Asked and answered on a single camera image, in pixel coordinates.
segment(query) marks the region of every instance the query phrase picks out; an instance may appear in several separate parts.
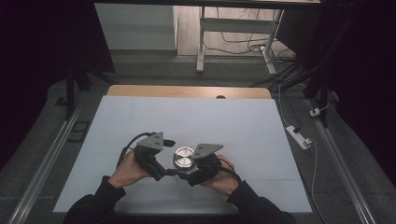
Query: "hand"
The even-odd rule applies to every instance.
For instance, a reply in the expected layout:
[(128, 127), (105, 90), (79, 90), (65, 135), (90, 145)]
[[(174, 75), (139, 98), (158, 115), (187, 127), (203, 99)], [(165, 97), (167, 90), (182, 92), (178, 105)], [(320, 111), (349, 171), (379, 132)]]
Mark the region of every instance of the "hand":
[[(233, 170), (233, 164), (228, 161), (223, 155), (218, 155), (218, 158), (221, 161), (222, 167)], [(206, 182), (203, 182), (201, 185), (205, 187), (210, 187), (225, 196), (230, 196), (233, 191), (239, 186), (238, 181), (236, 181), (236, 179), (232, 175), (223, 171), (219, 171), (219, 173), (215, 175), (215, 177), (207, 180)]]
[(137, 165), (134, 160), (134, 151), (131, 150), (124, 156), (117, 170), (108, 179), (108, 183), (114, 188), (120, 189), (148, 176), (149, 174)]

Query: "forearm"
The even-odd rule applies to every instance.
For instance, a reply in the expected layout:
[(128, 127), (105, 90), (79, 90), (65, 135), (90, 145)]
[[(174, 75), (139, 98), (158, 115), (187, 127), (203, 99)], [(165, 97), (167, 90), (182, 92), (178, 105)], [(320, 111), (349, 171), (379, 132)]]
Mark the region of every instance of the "forearm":
[(68, 223), (114, 223), (114, 206), (125, 195), (123, 189), (116, 189), (107, 182), (104, 176), (94, 195), (86, 195), (69, 209), (64, 218)]
[(239, 209), (242, 223), (289, 223), (276, 205), (266, 198), (259, 197), (246, 181), (239, 185), (227, 202)]

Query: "silver disc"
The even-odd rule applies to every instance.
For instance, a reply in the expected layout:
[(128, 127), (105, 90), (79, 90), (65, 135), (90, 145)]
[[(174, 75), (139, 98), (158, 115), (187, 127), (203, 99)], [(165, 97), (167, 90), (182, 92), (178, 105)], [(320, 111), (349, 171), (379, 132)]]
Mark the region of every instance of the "silver disc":
[(195, 166), (195, 161), (191, 158), (194, 150), (190, 147), (181, 147), (174, 153), (173, 162), (178, 170), (190, 170)]

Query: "person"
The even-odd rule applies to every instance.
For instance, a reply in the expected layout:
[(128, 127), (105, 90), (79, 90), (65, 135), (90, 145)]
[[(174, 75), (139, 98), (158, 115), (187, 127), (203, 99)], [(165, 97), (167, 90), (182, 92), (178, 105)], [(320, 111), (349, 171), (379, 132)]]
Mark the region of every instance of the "person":
[[(233, 164), (224, 156), (218, 155), (221, 166), (234, 169)], [(123, 187), (149, 177), (134, 160), (134, 151), (128, 152), (120, 166), (109, 176), (104, 176), (102, 183), (94, 195), (86, 195), (74, 203), (64, 218), (64, 224), (115, 224), (114, 206), (125, 196)], [(282, 212), (276, 205), (264, 197), (259, 197), (246, 181), (238, 181), (230, 174), (219, 171), (212, 179), (201, 184), (214, 189), (228, 197), (227, 202), (239, 209), (240, 223), (296, 223), (289, 213)]]

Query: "wall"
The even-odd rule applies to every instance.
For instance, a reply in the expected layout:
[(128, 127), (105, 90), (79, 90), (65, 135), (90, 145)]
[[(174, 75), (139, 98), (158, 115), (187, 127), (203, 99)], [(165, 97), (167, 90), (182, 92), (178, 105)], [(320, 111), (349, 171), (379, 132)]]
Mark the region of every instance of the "wall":
[(124, 4), (95, 7), (110, 49), (177, 48), (174, 7)]

